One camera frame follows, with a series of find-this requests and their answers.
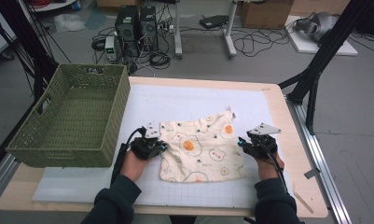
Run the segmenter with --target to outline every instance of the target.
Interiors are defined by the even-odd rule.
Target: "floor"
[[[93,6],[85,6],[78,12],[69,8],[54,10],[44,14],[43,21],[48,22],[53,16],[65,13],[76,13],[83,21],[97,21],[83,31],[52,34],[73,63],[92,63],[91,38],[100,30],[113,26],[115,21],[101,17]],[[235,26],[240,26],[238,18],[235,22]],[[177,60],[173,56],[171,42],[171,65],[165,70],[154,69],[156,77],[280,83],[303,71],[314,56],[296,53],[289,42],[273,45],[253,58],[239,52],[230,60],[224,39],[218,32],[184,32],[182,37],[183,59]],[[358,41],[374,49],[374,42]],[[351,39],[349,42],[358,55],[336,56],[320,79],[314,130],[351,221],[368,224],[374,223],[374,52]],[[67,63],[53,42],[51,46],[56,61]],[[135,75],[152,77],[153,73],[143,68]],[[284,93],[291,90],[292,87],[286,88]],[[0,144],[32,101],[19,61],[0,60]],[[19,223],[42,223],[42,220],[77,223],[85,215],[0,211],[0,223],[15,223],[15,220]],[[332,215],[324,220],[302,220],[336,223]]]

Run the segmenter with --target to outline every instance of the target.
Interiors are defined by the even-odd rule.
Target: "human hand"
[[[147,164],[149,164],[151,160],[141,160],[137,158],[133,151],[129,150],[125,154],[125,160],[122,164],[122,168],[120,169],[119,174],[125,175],[131,181],[135,182],[143,173]]]
[[[272,178],[279,178],[279,174],[277,173],[276,168],[274,167],[273,161],[271,159],[267,160],[261,160],[261,159],[256,159],[256,163],[258,165],[258,173],[259,173],[259,178],[261,180],[266,180],[266,179],[272,179]],[[285,164],[284,161],[279,157],[279,154],[275,154],[275,159],[280,165],[280,168],[284,168]]]

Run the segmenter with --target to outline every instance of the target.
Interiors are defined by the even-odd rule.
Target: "green plastic basket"
[[[111,166],[130,89],[123,65],[59,65],[7,151],[33,167]]]

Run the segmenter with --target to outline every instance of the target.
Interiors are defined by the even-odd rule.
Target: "person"
[[[276,154],[276,160],[284,168],[284,162]],[[132,205],[142,192],[134,182],[141,176],[150,162],[138,159],[130,150],[120,169],[119,176],[110,189],[102,189],[94,200],[94,207],[83,219],[83,224],[118,224],[132,223],[134,210]],[[284,191],[283,184],[273,164],[269,161],[256,159],[258,174],[261,179],[256,183],[256,223],[300,223],[297,217],[297,205],[290,195]]]

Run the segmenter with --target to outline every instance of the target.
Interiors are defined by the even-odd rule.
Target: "computer tower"
[[[115,27],[119,43],[137,42],[141,38],[141,28],[137,6],[121,6]]]
[[[141,33],[145,50],[158,50],[157,11],[155,7],[143,7],[140,11]]]

